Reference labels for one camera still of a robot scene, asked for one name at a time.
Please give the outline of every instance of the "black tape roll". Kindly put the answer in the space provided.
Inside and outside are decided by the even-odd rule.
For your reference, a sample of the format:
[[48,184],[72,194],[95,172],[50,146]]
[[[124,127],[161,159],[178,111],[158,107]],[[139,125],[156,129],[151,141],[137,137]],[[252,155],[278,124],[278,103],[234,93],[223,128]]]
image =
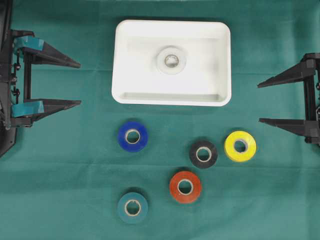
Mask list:
[[[201,149],[205,149],[208,151],[209,156],[207,159],[201,160],[198,157],[198,151],[200,151]],[[218,158],[218,151],[216,146],[209,141],[197,141],[194,144],[192,144],[189,151],[189,157],[192,164],[195,165],[197,168],[207,169],[216,163]]]

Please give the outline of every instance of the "yellow tape roll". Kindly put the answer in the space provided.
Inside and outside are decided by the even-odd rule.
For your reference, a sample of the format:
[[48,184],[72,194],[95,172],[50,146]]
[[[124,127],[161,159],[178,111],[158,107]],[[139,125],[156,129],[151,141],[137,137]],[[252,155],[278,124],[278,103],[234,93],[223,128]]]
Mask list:
[[[245,150],[243,152],[238,152],[235,149],[235,143],[238,141],[243,142],[245,145]],[[224,151],[232,161],[246,162],[256,154],[256,140],[246,131],[234,131],[226,138],[224,142]]]

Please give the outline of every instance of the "green tablecloth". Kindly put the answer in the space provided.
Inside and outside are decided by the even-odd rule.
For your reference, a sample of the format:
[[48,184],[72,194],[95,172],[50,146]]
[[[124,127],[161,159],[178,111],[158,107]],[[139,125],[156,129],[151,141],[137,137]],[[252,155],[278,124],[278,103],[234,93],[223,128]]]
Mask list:
[[[124,19],[226,23],[229,104],[117,103],[111,96],[113,51],[115,28]],[[34,31],[82,64],[33,67],[32,96],[82,104],[19,129],[17,144],[0,159],[1,240],[320,239],[320,149],[258,122],[303,119],[303,85],[257,88],[304,53],[320,51],[318,0],[16,0],[12,28]],[[129,119],[148,129],[148,145],[139,153],[117,142],[118,128]],[[224,140],[236,129],[251,132],[258,144],[245,163],[224,154]],[[189,146],[199,137],[217,146],[214,167],[191,164]],[[194,204],[179,204],[169,193],[180,169],[202,181]],[[128,190],[148,201],[141,224],[125,224],[117,215]]]

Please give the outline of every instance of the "tape roll center hole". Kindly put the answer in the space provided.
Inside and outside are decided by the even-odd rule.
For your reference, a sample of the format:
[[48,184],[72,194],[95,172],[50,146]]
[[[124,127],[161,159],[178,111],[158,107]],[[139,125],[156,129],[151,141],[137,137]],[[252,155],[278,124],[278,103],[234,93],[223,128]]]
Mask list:
[[165,57],[164,59],[164,64],[168,67],[168,68],[175,68],[176,66],[178,66],[179,64],[179,58],[176,55],[170,54],[168,56]]
[[125,140],[129,144],[136,144],[140,140],[140,133],[136,129],[129,129],[125,133]]
[[238,153],[244,153],[248,149],[248,144],[244,140],[238,139],[237,141],[234,142],[234,149]]
[[202,146],[196,150],[195,156],[200,162],[205,163],[211,159],[212,153],[208,147]]
[[125,203],[124,211],[128,216],[137,216],[141,211],[141,204],[137,200],[129,200]]
[[188,179],[182,179],[178,183],[178,191],[182,195],[189,195],[193,192],[194,190],[194,185],[192,182]]

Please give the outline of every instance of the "red tape roll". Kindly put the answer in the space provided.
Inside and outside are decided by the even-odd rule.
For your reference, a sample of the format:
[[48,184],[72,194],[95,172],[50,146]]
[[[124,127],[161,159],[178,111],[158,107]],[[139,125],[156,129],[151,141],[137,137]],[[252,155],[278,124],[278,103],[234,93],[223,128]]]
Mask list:
[[[179,190],[182,181],[191,183],[191,191],[187,194]],[[202,185],[200,179],[190,171],[180,171],[176,173],[170,181],[170,193],[172,197],[181,204],[191,204],[200,196]]]

